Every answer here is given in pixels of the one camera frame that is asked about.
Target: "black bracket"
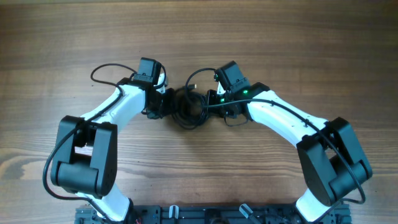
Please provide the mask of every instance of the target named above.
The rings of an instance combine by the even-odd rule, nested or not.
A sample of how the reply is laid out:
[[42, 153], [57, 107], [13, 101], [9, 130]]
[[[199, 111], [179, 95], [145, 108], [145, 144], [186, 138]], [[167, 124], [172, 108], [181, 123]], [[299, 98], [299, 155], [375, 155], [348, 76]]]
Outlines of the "black bracket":
[[[84, 118], [64, 117], [58, 127], [57, 142], [84, 122]], [[93, 146], [91, 156], [78, 154], [75, 147]], [[51, 181], [67, 192], [82, 192], [95, 198], [109, 193], [118, 170], [118, 126], [88, 123], [57, 151], [51, 168]]]
[[156, 91], [154, 85], [159, 81], [161, 69], [162, 64], [160, 62], [142, 57], [138, 72], [134, 74], [134, 78], [132, 80], [130, 78], [122, 78], [118, 84], [137, 86], [141, 90], [144, 90], [146, 95], [145, 108], [157, 111], [162, 103], [162, 94]]
[[[243, 76], [238, 67], [238, 64], [234, 61], [227, 63], [226, 65], [217, 69], [215, 71], [214, 80], [216, 82], [219, 82], [225, 90], [225, 95], [222, 99], [218, 99], [218, 96], [212, 96], [212, 98], [210, 98], [208, 92], [208, 101], [214, 104], [226, 103], [236, 100], [252, 99], [262, 91], [270, 90], [268, 86], [262, 83], [250, 85], [249, 80]], [[215, 113], [220, 114], [221, 117], [224, 116], [229, 118], [236, 118], [239, 114], [243, 114], [245, 115], [245, 117], [247, 117], [247, 119], [252, 121], [252, 118], [250, 117], [250, 113], [248, 111], [248, 103], [235, 103], [217, 109], [218, 111], [215, 111]]]
[[[372, 169], [353, 128], [343, 118], [327, 122], [321, 130], [341, 152], [360, 184], [372, 177]], [[297, 144], [304, 179], [311, 193], [331, 206], [356, 188], [354, 180], [337, 155], [328, 158], [327, 145], [318, 133]]]

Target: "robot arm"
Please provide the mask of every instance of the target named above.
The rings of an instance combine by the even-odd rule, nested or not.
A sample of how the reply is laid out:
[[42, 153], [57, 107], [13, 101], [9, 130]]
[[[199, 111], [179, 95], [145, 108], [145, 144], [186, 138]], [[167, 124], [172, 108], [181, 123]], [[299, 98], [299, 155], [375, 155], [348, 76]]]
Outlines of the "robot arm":
[[[129, 212], [132, 210], [131, 200], [114, 183], [118, 161], [117, 136], [136, 114], [145, 108], [156, 110], [160, 106], [167, 78], [164, 73], [160, 74], [161, 67], [155, 60], [142, 58], [134, 79], [123, 78], [119, 82], [123, 91], [122, 97], [100, 117], [89, 122], [67, 140], [53, 159], [52, 183], [79, 197], [91, 199], [114, 222], [128, 223], [127, 215], [132, 214]], [[163, 85], [160, 88], [154, 87], [161, 83]], [[106, 108], [119, 94], [119, 89], [115, 89], [99, 107], [80, 118], [64, 117], [58, 128], [57, 142], [84, 120]], [[93, 146], [91, 156], [75, 152], [75, 147], [83, 146]]]
[[[234, 118], [244, 114], [248, 119], [271, 128], [297, 148], [308, 189], [295, 206], [306, 221], [318, 220], [356, 189], [341, 159], [338, 156], [328, 158], [328, 144], [315, 128], [333, 141], [360, 184], [371, 178], [369, 161], [351, 125], [343, 118], [333, 121], [317, 118], [288, 104], [262, 83], [250, 85], [235, 62], [217, 69], [215, 81], [219, 81], [219, 102], [257, 100], [240, 105], [226, 104], [223, 108], [225, 116]], [[315, 128], [299, 119], [299, 116]]]
[[[119, 97], [118, 89], [99, 107], [80, 118], [64, 117], [58, 128], [57, 142], [60, 142], [71, 130], [86, 124], [65, 141], [53, 157], [52, 183], [79, 197], [91, 199], [112, 222], [136, 223], [131, 199], [114, 184], [117, 136], [142, 110], [161, 111], [167, 104], [164, 99], [169, 96], [166, 96], [164, 85], [161, 88], [154, 86], [166, 81], [166, 75], [160, 74], [161, 68], [159, 62], [142, 58], [134, 79], [123, 78], [119, 82], [123, 96], [102, 116], [85, 122]], [[296, 201], [295, 208], [307, 222], [321, 218], [356, 188], [340, 158], [329, 159], [326, 155], [328, 145], [320, 133], [333, 141], [360, 184], [372, 176], [369, 161], [352, 127], [344, 119], [327, 121], [314, 117], [279, 98], [268, 86], [262, 83], [250, 85], [235, 62], [217, 69], [215, 81], [219, 82], [217, 94], [209, 90], [207, 100], [209, 105], [216, 105], [214, 108], [225, 103], [220, 114], [232, 118], [244, 114], [248, 119], [270, 127], [297, 148], [308, 190]], [[228, 103], [239, 100], [244, 103]], [[75, 153], [75, 147], [86, 145], [93, 146], [91, 156]]]

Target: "wood grain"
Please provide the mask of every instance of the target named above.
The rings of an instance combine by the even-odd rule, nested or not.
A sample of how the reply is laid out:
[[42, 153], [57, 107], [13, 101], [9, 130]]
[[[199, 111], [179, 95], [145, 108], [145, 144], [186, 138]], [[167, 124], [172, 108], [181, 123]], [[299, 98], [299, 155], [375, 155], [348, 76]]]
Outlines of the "wood grain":
[[[93, 68], [137, 68], [141, 57], [162, 62], [171, 87], [235, 60], [252, 83], [298, 108], [347, 119], [374, 171], [363, 185], [368, 201], [351, 207], [354, 223], [397, 223], [397, 15], [394, 2], [355, 1], [1, 6], [0, 223], [72, 222], [82, 203], [52, 198], [40, 180], [58, 123], [113, 92], [90, 80]], [[210, 73], [193, 82], [216, 88]], [[116, 182], [136, 205], [290, 203], [306, 189], [294, 147], [260, 124], [211, 118], [183, 131], [139, 115], [118, 138]]]

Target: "wire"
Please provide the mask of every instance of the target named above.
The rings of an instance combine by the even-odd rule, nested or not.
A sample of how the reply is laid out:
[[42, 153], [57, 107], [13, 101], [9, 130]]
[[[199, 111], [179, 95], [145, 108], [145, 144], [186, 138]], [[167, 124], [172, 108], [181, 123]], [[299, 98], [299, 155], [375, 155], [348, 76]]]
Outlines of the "wire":
[[166, 83], [166, 78], [167, 78], [167, 76], [166, 76], [166, 68], [164, 68], [163, 65], [162, 65], [162, 69], [163, 69], [163, 72], [164, 72], [164, 78], [163, 78], [163, 81], [162, 81], [161, 84], [154, 86], [155, 90], [158, 90], [158, 89], [162, 88], [164, 86], [164, 84]]
[[235, 126], [240, 126], [240, 125], [244, 125], [247, 124], [249, 122], [249, 118], [246, 118], [245, 121], [243, 121], [242, 123], [239, 124], [228, 124], [228, 122], [226, 122], [226, 116], [224, 116], [224, 122], [228, 127], [235, 127]]
[[130, 75], [129, 79], [131, 80], [132, 77], [133, 77], [135, 74], [136, 74], [136, 73], [133, 72], [133, 73]]
[[197, 114], [193, 114], [192, 107], [186, 101], [184, 95], [187, 93], [188, 97], [196, 104], [205, 105], [206, 96], [192, 92], [195, 85], [190, 85], [187, 91], [184, 87], [179, 88], [174, 93], [174, 100], [172, 102], [172, 118], [173, 120], [183, 129], [193, 130], [203, 125], [210, 117], [207, 109], [201, 108]]
[[[192, 73], [192, 75], [190, 75], [188, 77], [187, 82], [185, 83], [185, 98], [187, 99], [187, 101], [191, 104], [191, 105], [196, 105], [194, 104], [188, 97], [187, 94], [187, 90], [188, 90], [188, 84], [189, 81], [191, 80], [191, 78], [193, 76], [195, 76], [197, 73], [203, 72], [203, 71], [207, 71], [207, 70], [211, 70], [211, 71], [215, 71], [214, 68], [202, 68], [199, 69], [197, 71], [195, 71], [194, 73]], [[325, 140], [325, 142], [328, 144], [328, 146], [336, 153], [336, 155], [339, 157], [339, 159], [342, 161], [343, 165], [346, 167], [348, 173], [350, 174], [352, 180], [354, 181], [354, 184], [356, 186], [356, 188], [358, 189], [359, 193], [361, 194], [361, 200], [355, 200], [355, 199], [351, 199], [351, 198], [343, 198], [341, 199], [342, 202], [351, 202], [351, 203], [356, 203], [356, 204], [363, 204], [366, 201], [366, 196], [364, 193], [364, 190], [361, 186], [361, 184], [359, 183], [358, 178], [355, 176], [353, 170], [351, 169], [351, 167], [349, 166], [349, 164], [347, 163], [347, 161], [344, 159], [343, 155], [341, 155], [340, 151], [337, 150], [337, 148], [335, 147], [335, 145], [315, 126], [313, 125], [308, 119], [303, 118], [302, 116], [300, 116], [298, 113], [296, 113], [295, 111], [293, 111], [292, 109], [286, 107], [285, 105], [282, 105], [280, 103], [277, 103], [273, 100], [265, 100], [265, 99], [246, 99], [246, 100], [236, 100], [236, 101], [230, 101], [230, 102], [226, 102], [226, 103], [222, 103], [222, 104], [218, 104], [218, 105], [196, 105], [196, 106], [201, 106], [202, 108], [216, 108], [216, 107], [221, 107], [221, 106], [226, 106], [226, 105], [232, 105], [232, 104], [236, 104], [236, 103], [250, 103], [250, 102], [262, 102], [262, 103], [269, 103], [272, 106], [278, 106], [286, 111], [288, 111], [289, 113], [291, 113], [292, 115], [296, 116], [299, 120], [301, 120], [302, 122], [304, 122], [307, 126], [310, 126], [312, 129], [314, 129], [321, 138], [323, 138]]]
[[104, 109], [102, 109], [101, 111], [99, 111], [98, 113], [96, 113], [93, 117], [87, 119], [86, 121], [82, 122], [81, 124], [79, 124], [77, 127], [75, 127], [73, 130], [71, 130], [68, 134], [66, 134], [54, 147], [53, 151], [51, 152], [51, 154], [49, 155], [49, 157], [47, 158], [47, 161], [45, 162], [44, 165], [44, 169], [43, 169], [43, 186], [44, 189], [47, 191], [47, 193], [49, 193], [51, 196], [60, 199], [60, 200], [84, 200], [87, 201], [88, 203], [91, 204], [91, 206], [97, 210], [100, 214], [102, 214], [102, 216], [105, 217], [105, 219], [107, 220], [107, 222], [110, 223], [114, 223], [108, 216], [107, 214], [104, 213], [104, 211], [102, 211], [101, 208], [99, 208], [99, 206], [97, 206], [97, 204], [94, 203], [94, 201], [90, 198], [85, 198], [85, 197], [65, 197], [65, 196], [61, 196], [61, 195], [57, 195], [55, 192], [53, 192], [50, 187], [49, 187], [49, 183], [47, 182], [47, 172], [49, 171], [49, 166], [50, 163], [52, 161], [52, 159], [54, 158], [54, 155], [57, 153], [57, 151], [61, 148], [61, 146], [72, 136], [74, 135], [78, 130], [84, 128], [88, 123], [92, 122], [94, 119], [100, 117], [105, 111], [109, 110], [113, 105], [115, 105], [123, 96], [123, 90], [122, 88], [120, 88], [120, 86], [118, 84], [115, 83], [111, 83], [111, 82], [106, 82], [106, 81], [102, 81], [102, 80], [97, 80], [94, 78], [94, 73], [103, 67], [106, 66], [119, 66], [119, 67], [123, 67], [126, 68], [130, 71], [133, 72], [133, 74], [137, 73], [134, 69], [127, 67], [125, 65], [121, 65], [118, 63], [107, 63], [104, 65], [100, 65], [99, 67], [96, 67], [90, 75], [90, 78], [94, 81], [94, 82], [98, 82], [98, 83], [102, 83], [102, 84], [107, 84], [107, 85], [112, 85], [115, 86], [118, 90], [119, 90], [119, 95], [118, 97], [112, 101], [112, 103], [110, 103], [108, 106], [106, 106]]

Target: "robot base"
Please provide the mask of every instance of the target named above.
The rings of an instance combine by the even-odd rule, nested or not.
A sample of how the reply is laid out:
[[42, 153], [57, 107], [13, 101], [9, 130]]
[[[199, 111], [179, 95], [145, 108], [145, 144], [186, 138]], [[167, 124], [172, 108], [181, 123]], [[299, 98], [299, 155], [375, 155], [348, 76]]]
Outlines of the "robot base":
[[[134, 206], [137, 219], [134, 224], [306, 224], [294, 204], [273, 204], [251, 207], [246, 218], [239, 207], [172, 207]], [[337, 206], [320, 220], [319, 224], [350, 224], [349, 205]], [[90, 206], [76, 209], [75, 224], [106, 223]]]

